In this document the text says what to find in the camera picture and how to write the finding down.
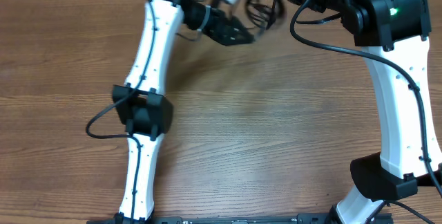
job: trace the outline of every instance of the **wood grain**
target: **wood grain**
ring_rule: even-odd
[[[442,0],[429,2],[428,72],[441,137]],[[143,3],[0,0],[0,223],[85,223],[118,210],[126,141],[90,139],[84,126],[111,103],[112,85],[133,63]],[[380,150],[363,60],[299,44],[287,26],[248,46],[177,39],[167,94],[175,119],[155,179],[158,216],[328,212],[352,186],[351,160]],[[338,22],[299,30],[352,43]],[[94,126],[96,133],[123,130],[113,112]],[[442,222],[435,189],[404,203]],[[402,209],[386,211],[397,223],[416,223]]]

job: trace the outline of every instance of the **white arm segment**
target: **white arm segment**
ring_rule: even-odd
[[[155,43],[153,44],[153,52],[150,61],[148,54],[151,49],[153,37],[153,21],[151,8],[146,3],[146,20],[144,23],[144,31],[138,49],[137,59],[133,64],[131,73],[126,78],[126,85],[130,83],[131,87],[135,87],[140,81],[145,64],[148,62],[146,79],[142,82],[139,90],[150,91],[151,88],[156,90],[155,93],[163,95],[165,93],[165,81],[169,57],[171,54],[175,34],[180,29],[184,18],[184,13],[180,6],[172,6],[169,1],[152,0],[152,6],[156,18],[157,32]],[[135,212],[134,219],[148,219],[153,211],[153,180],[155,177],[155,168],[157,164],[158,151],[164,134],[160,135],[154,141],[150,137],[135,134],[134,135],[142,145],[140,170],[137,179],[137,193],[135,195]],[[132,191],[133,180],[135,177],[135,169],[138,159],[138,149],[135,141],[128,139],[129,146],[129,162],[126,178],[126,191],[124,192],[123,202],[119,208],[119,212],[125,217],[131,217],[132,210]]]
[[[430,41],[420,36],[398,41],[394,50],[385,52],[382,47],[363,47],[362,51],[375,54],[398,64],[407,71],[421,89],[427,124],[427,143],[433,171],[442,162],[442,153],[434,132],[427,80],[427,54]],[[380,62],[365,59],[372,76],[382,132],[382,168],[398,178],[413,173],[415,177],[427,174],[422,156],[421,125],[414,92],[408,81],[395,69]],[[353,189],[339,202],[336,211],[344,224],[365,223],[382,203],[366,199],[358,189]]]

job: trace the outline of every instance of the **green led indicator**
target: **green led indicator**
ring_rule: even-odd
[[[399,10],[397,8],[391,8],[390,9],[390,15],[394,16],[396,14],[398,14]]]

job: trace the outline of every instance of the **wood plank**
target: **wood plank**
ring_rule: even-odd
[[[441,137],[442,0],[429,2],[428,72]],[[121,84],[133,63],[143,3],[0,0],[0,9],[8,9],[0,10],[2,223],[84,223],[118,210],[126,141],[90,139],[84,125],[111,103],[111,85]],[[157,215],[328,212],[352,185],[350,161],[380,150],[363,60],[303,46],[287,25],[248,46],[177,39],[167,94],[175,119],[158,158]],[[299,29],[317,41],[352,44],[338,22]],[[115,113],[94,127],[123,130]],[[442,222],[434,189],[404,202]],[[402,209],[386,211],[396,223],[416,223]]]

